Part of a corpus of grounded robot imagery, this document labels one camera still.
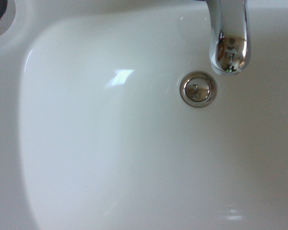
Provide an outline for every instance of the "drain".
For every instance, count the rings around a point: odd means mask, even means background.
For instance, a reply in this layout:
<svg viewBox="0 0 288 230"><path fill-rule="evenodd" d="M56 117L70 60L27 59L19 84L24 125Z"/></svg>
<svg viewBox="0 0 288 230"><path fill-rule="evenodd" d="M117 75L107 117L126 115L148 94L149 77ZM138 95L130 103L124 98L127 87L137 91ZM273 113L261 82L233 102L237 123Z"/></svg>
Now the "drain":
<svg viewBox="0 0 288 230"><path fill-rule="evenodd" d="M16 14L15 0L0 0L0 36L12 25Z"/></svg>
<svg viewBox="0 0 288 230"><path fill-rule="evenodd" d="M204 72L186 75L180 84L180 94L188 105L201 108L212 103L217 93L214 79Z"/></svg>

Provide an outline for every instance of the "faucet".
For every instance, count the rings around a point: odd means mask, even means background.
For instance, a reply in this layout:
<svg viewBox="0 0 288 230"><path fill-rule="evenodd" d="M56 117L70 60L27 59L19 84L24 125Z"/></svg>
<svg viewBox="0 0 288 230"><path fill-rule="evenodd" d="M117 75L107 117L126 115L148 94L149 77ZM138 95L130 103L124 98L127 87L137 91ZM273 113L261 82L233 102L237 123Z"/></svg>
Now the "faucet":
<svg viewBox="0 0 288 230"><path fill-rule="evenodd" d="M210 12L213 70L220 75L238 74L250 59L247 0L197 1L205 1Z"/></svg>

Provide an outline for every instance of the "chrome faucet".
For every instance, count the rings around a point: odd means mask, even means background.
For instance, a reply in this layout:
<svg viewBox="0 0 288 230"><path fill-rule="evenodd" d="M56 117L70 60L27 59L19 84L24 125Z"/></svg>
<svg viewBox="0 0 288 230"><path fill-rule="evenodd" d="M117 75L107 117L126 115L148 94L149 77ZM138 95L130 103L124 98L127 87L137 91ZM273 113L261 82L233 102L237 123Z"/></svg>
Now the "chrome faucet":
<svg viewBox="0 0 288 230"><path fill-rule="evenodd" d="M211 18L210 61L217 74L237 74L249 62L247 0L197 0L207 3Z"/></svg>

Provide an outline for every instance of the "white ceramic surface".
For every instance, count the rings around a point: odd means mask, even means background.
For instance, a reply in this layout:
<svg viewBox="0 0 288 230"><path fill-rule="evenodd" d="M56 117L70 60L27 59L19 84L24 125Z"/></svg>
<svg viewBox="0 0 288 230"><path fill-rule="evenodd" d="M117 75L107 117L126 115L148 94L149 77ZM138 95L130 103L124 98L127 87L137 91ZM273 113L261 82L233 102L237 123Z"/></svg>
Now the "white ceramic surface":
<svg viewBox="0 0 288 230"><path fill-rule="evenodd" d="M16 1L0 37L0 230L288 230L288 0L210 67L204 2ZM192 108L182 78L211 74Z"/></svg>

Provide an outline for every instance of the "ceramic sink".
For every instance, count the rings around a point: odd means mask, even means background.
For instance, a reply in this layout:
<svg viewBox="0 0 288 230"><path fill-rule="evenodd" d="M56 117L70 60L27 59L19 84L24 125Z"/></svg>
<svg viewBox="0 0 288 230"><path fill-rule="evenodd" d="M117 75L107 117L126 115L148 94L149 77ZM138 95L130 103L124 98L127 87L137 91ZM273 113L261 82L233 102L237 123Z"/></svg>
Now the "ceramic sink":
<svg viewBox="0 0 288 230"><path fill-rule="evenodd" d="M214 73L191 0L16 1L0 36L0 230L288 230L288 0ZM210 74L192 108L180 82Z"/></svg>

